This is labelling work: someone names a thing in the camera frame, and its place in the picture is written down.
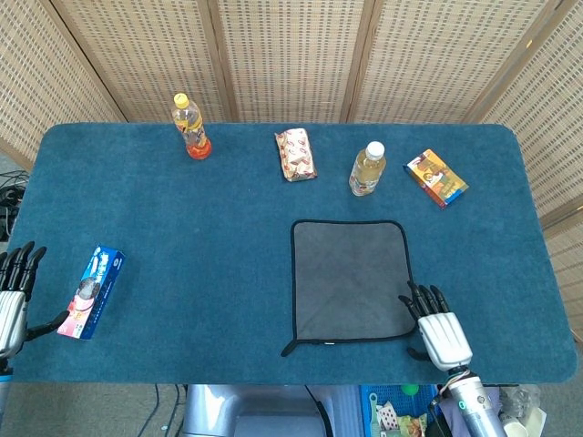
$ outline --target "woven partition screen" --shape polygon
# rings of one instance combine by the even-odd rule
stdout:
[[[29,169],[46,130],[69,121],[122,121],[40,2],[0,2],[0,141]]]
[[[571,329],[583,339],[583,223],[547,241]]]
[[[339,122],[363,0],[219,0],[241,121]]]
[[[583,2],[486,115],[517,134],[539,216],[583,194]]]
[[[199,2],[54,3],[129,121],[170,121],[180,91],[207,121],[225,120]]]
[[[385,2],[354,121],[460,122],[544,3]]]

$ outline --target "green ball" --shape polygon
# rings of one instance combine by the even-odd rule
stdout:
[[[401,386],[401,391],[408,396],[415,396],[419,392],[417,384],[405,384]]]

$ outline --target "black cable bundle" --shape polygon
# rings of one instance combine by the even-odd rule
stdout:
[[[28,174],[24,170],[0,173],[0,241],[8,241],[25,195]]]

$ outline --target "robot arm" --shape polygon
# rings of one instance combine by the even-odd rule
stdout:
[[[506,437],[480,378],[467,367],[472,360],[472,350],[444,295],[434,285],[429,287],[431,290],[411,281],[408,285],[412,298],[399,296],[399,300],[417,321],[429,360],[449,375],[430,410],[433,411],[441,395],[449,391],[472,437]],[[414,357],[420,355],[415,350],[409,350],[409,353]]]
[[[62,311],[44,325],[27,328],[27,308],[32,298],[36,269],[46,253],[43,247],[31,255],[34,246],[34,241],[30,241],[9,255],[6,252],[0,254],[0,374],[8,371],[8,359],[22,349],[25,341],[57,329],[68,316],[68,311]]]

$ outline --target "blue basket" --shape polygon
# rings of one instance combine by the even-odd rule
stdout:
[[[426,412],[427,420],[429,422],[433,420],[427,407],[437,394],[437,388],[434,385],[420,385],[419,392],[415,396],[404,394],[400,385],[361,385],[361,409],[366,437],[371,437],[371,403],[368,399],[371,393],[376,393],[378,405],[385,405],[387,401],[391,401],[394,412],[398,416],[419,417]],[[435,408],[435,413],[439,414],[438,408]]]

